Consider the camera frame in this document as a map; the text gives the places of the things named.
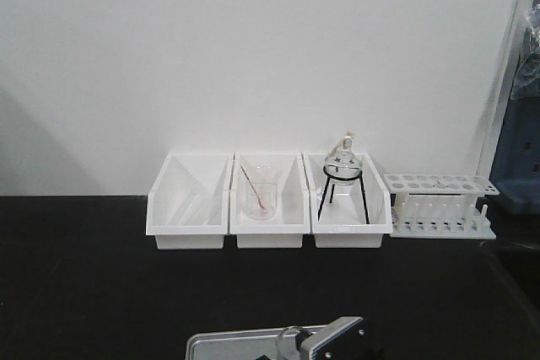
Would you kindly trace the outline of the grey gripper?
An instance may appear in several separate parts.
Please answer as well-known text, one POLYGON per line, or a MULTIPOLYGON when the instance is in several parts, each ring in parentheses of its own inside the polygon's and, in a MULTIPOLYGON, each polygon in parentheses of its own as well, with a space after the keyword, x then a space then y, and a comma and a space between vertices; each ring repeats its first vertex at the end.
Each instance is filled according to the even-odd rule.
POLYGON ((343 316, 316 331, 289 326, 276 339, 278 359, 364 359, 365 319, 343 316))

